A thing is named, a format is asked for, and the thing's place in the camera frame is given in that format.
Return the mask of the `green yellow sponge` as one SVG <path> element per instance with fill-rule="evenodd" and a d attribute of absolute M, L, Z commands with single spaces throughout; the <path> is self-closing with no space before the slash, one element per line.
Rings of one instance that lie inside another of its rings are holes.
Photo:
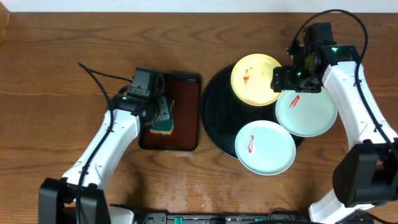
<path fill-rule="evenodd" d="M 174 129 L 174 120 L 172 117 L 172 107 L 174 105 L 174 100 L 167 100 L 167 105 L 169 107 L 170 119 L 155 123 L 150 128 L 150 133 L 152 134 L 162 134 L 162 135 L 171 135 Z"/>

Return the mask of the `yellow plate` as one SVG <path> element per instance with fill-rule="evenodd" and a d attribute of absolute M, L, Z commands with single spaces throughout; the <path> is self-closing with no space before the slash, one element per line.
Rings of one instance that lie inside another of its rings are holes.
<path fill-rule="evenodd" d="M 282 93 L 271 89 L 273 69 L 281 64 L 265 54 L 251 54 L 240 59 L 231 72 L 235 95 L 252 106 L 266 106 L 277 101 Z"/>

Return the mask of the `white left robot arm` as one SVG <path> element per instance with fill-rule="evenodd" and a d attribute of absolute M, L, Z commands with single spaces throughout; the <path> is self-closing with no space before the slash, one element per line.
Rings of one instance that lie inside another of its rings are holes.
<path fill-rule="evenodd" d="M 121 94 L 79 160 L 61 179 L 47 178 L 39 189 L 39 223 L 134 223 L 134 212 L 109 206 L 111 176 L 128 145 L 139 136 L 150 105 Z"/>

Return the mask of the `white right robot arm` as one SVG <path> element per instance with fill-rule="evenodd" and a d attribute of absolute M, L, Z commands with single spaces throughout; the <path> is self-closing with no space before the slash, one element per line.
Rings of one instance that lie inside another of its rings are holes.
<path fill-rule="evenodd" d="M 397 200 L 397 133 L 388 125 L 352 45 L 299 45 L 291 66 L 273 69 L 275 92 L 328 90 L 345 127 L 349 151 L 333 172 L 333 188 L 308 208 L 316 223 L 341 223 L 356 212 Z"/>

